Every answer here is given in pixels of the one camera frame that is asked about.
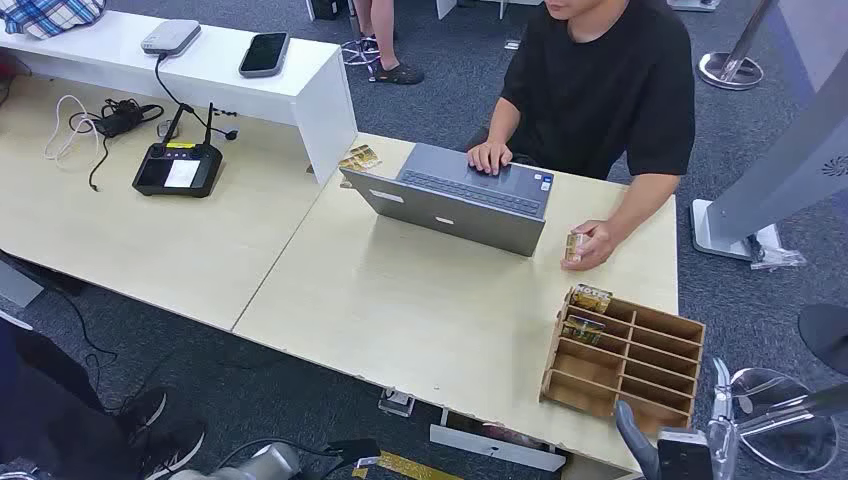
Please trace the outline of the person's left hand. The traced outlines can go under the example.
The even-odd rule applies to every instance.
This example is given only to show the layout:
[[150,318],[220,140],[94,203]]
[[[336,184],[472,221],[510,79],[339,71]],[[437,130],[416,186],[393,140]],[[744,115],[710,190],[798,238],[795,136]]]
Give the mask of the person's left hand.
[[609,221],[590,220],[572,230],[588,236],[573,255],[565,254],[560,264],[564,270],[587,271],[607,261],[620,243],[620,235]]

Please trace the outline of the person's right hand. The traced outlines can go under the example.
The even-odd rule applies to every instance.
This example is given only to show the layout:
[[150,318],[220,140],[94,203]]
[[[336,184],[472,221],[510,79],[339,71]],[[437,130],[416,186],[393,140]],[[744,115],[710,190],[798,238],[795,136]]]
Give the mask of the person's right hand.
[[502,142],[485,141],[467,152],[469,167],[489,176],[497,176],[512,159],[512,151]]

